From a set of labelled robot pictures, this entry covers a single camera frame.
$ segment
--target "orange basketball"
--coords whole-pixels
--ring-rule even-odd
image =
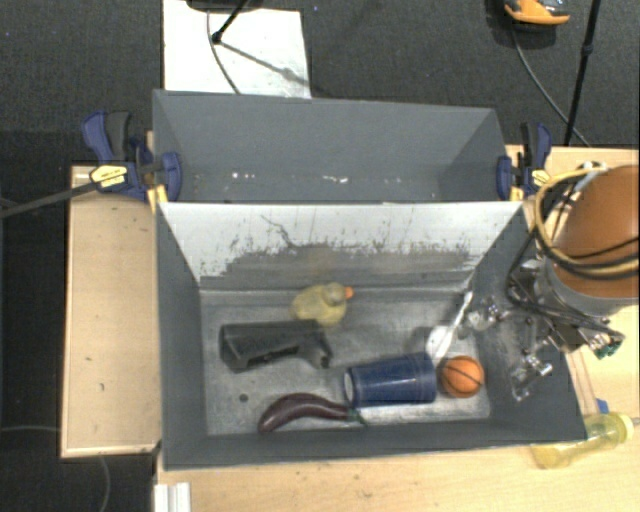
[[[473,357],[457,356],[444,365],[440,382],[450,395],[469,398],[480,391],[484,384],[484,370]]]

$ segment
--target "clear plastic bottle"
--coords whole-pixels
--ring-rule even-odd
[[[577,443],[533,446],[531,451],[540,466],[546,469],[564,468],[574,460],[599,450],[612,450],[633,437],[633,420],[625,414],[597,414],[585,418],[588,439]]]

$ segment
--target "black carpet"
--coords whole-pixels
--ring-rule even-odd
[[[314,96],[493,107],[507,142],[519,141],[527,120],[563,138],[563,122],[525,72],[493,0],[264,5],[302,9]],[[589,6],[572,0],[568,25],[517,36],[567,114]],[[151,90],[162,84],[161,12],[160,0],[0,4],[3,197],[23,202],[68,186],[72,162],[92,157],[78,127],[94,110],[129,110],[132,131],[151,127]],[[577,119],[592,145],[638,146],[639,22],[636,0],[603,2]],[[59,423],[65,237],[63,205],[4,223],[3,427]],[[150,457],[107,464],[107,510],[148,510]],[[103,489],[98,461],[58,461],[55,434],[0,435],[3,512],[98,510]]]

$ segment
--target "white paper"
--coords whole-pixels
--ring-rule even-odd
[[[228,13],[212,12],[211,33],[227,17]],[[243,12],[224,33],[222,42],[217,46],[218,56],[241,93],[311,97],[299,12]],[[207,15],[191,9],[184,0],[164,0],[164,87],[233,93],[213,57]]]

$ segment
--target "blue cup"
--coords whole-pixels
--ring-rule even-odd
[[[431,403],[436,389],[435,368],[425,352],[354,366],[344,375],[345,395],[354,408]]]

